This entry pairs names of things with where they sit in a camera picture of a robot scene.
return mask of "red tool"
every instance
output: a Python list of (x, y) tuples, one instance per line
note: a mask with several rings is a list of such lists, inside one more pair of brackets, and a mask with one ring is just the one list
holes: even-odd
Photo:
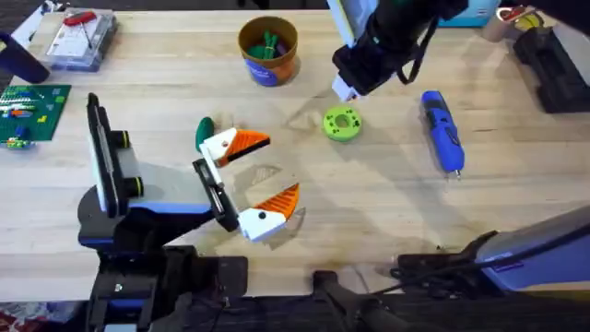
[(64, 24), (68, 27), (74, 27), (78, 24), (84, 24), (90, 22), (92, 19), (96, 18), (96, 14), (91, 11), (81, 12), (70, 16), (69, 18), (64, 19)]
[(96, 14), (91, 11), (81, 12), (74, 14), (66, 19), (64, 19), (64, 24), (67, 27), (75, 27), (76, 25), (81, 25), (82, 30), (84, 30), (84, 35), (86, 36), (86, 40), (88, 41), (88, 47), (92, 49), (92, 41), (90, 41), (90, 37), (86, 32), (86, 28), (84, 27), (84, 23), (90, 22), (92, 19), (96, 19)]

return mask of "blue tool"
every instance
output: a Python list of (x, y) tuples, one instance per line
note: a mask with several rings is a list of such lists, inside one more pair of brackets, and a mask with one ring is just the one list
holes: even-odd
[(439, 91), (426, 91), (422, 95), (422, 107), (431, 124), (432, 142), (436, 148), (441, 167), (445, 172), (454, 172), (461, 178), (465, 165), (465, 152), (461, 147), (453, 116)]

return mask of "plastic storage box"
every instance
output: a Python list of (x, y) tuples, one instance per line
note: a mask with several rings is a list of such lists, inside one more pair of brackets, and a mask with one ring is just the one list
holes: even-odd
[(104, 59), (117, 20), (110, 9), (68, 8), (65, 17), (92, 11), (96, 18), (74, 27), (62, 24), (41, 60), (52, 70), (96, 72)]

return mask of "blue label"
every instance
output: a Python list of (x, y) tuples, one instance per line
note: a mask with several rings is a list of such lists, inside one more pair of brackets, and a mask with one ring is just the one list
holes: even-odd
[(274, 87), (277, 84), (277, 76), (269, 69), (266, 69), (249, 59), (246, 59), (246, 64), (248, 65), (248, 69), (250, 69), (250, 74), (252, 74), (252, 77), (254, 77), (256, 82), (260, 85)]

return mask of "orange cup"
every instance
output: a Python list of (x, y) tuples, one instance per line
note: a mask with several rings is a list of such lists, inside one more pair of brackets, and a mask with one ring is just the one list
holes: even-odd
[[(263, 43), (265, 31), (278, 36), (286, 52), (274, 59), (258, 59), (248, 54), (252, 46)], [(260, 17), (246, 23), (238, 35), (242, 57), (252, 78), (260, 85), (274, 87), (286, 82), (292, 75), (297, 52), (297, 31), (284, 18)]]

